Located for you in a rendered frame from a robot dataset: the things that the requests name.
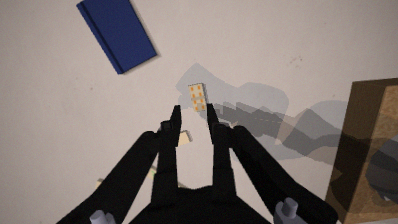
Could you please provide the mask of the dark blue notebook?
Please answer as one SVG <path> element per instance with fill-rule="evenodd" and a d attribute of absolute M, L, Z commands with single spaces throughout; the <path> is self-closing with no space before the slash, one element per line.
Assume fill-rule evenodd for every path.
<path fill-rule="evenodd" d="M 129 0 L 76 5 L 118 75 L 157 56 Z"/>

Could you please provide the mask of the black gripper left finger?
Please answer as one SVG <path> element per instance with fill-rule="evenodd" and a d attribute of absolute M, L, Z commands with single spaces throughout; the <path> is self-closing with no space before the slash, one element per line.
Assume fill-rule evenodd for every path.
<path fill-rule="evenodd" d="M 146 224 L 178 224 L 176 147 L 181 124 L 181 108 L 175 105 L 170 120 L 162 121 L 157 133 L 142 133 L 93 194 L 56 224 L 122 224 L 157 155 Z"/>

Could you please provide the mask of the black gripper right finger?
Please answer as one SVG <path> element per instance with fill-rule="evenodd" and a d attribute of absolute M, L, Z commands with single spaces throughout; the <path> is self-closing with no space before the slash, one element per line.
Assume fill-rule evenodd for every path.
<path fill-rule="evenodd" d="M 336 224 L 338 214 L 297 183 L 241 125 L 219 122 L 212 103 L 207 122 L 213 149 L 211 224 L 242 224 L 229 148 L 232 148 L 274 224 Z"/>

